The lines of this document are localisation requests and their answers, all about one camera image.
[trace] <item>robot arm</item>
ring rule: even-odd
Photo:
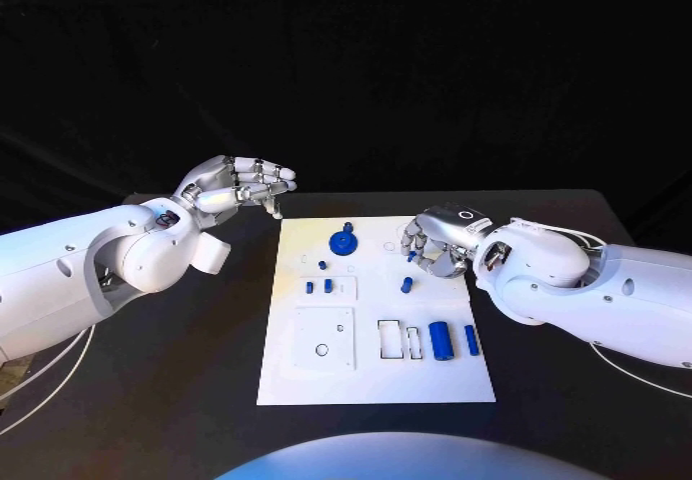
[[[562,233],[581,239],[579,246]],[[442,250],[422,256],[427,239]],[[457,205],[416,216],[402,239],[414,261],[453,278],[473,262],[476,284],[504,315],[552,323],[581,340],[662,365],[692,368],[692,257],[602,245],[588,234],[512,219],[504,226]]]
[[[187,266],[216,274],[231,246],[203,232],[245,204],[281,218],[274,196],[295,173],[219,155],[184,177],[171,198],[122,205],[0,236],[0,363],[69,338]]]

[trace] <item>dark table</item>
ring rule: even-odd
[[[298,193],[281,201],[287,218],[415,215],[455,201],[497,223],[520,216],[630,243],[602,196],[588,190]],[[626,377],[559,329],[509,320],[474,288],[473,274],[497,403],[258,407],[278,232],[280,222],[243,208],[210,231],[232,244],[219,275],[190,268],[166,292],[135,300],[98,325],[63,390],[0,437],[3,478],[206,479],[282,447],[370,431],[493,440],[615,478],[689,478],[692,401]],[[33,370],[60,349],[39,355]],[[79,350],[17,394],[0,428],[53,390]],[[692,391],[689,372],[610,357]]]

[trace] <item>circular hole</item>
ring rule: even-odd
[[[623,283],[623,294],[631,295],[634,293],[634,280],[628,278]]]
[[[55,264],[58,265],[60,273],[69,278],[72,276],[72,267],[69,266],[69,263],[60,258]]]

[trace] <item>small blue part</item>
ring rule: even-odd
[[[447,322],[432,322],[428,325],[429,339],[432,340],[432,353],[435,360],[445,361],[454,358],[454,349],[451,348],[450,329]]]
[[[350,222],[343,224],[343,230],[336,232],[329,239],[329,249],[336,255],[350,255],[357,248],[357,238],[353,235],[353,225]]]
[[[464,327],[466,331],[466,341],[468,342],[468,350],[471,351],[471,355],[478,355],[478,342],[476,340],[476,330],[473,329],[473,325],[467,325]]]
[[[404,285],[401,286],[401,291],[404,293],[408,293],[411,291],[411,286],[414,285],[414,279],[411,277],[406,277],[404,279]]]

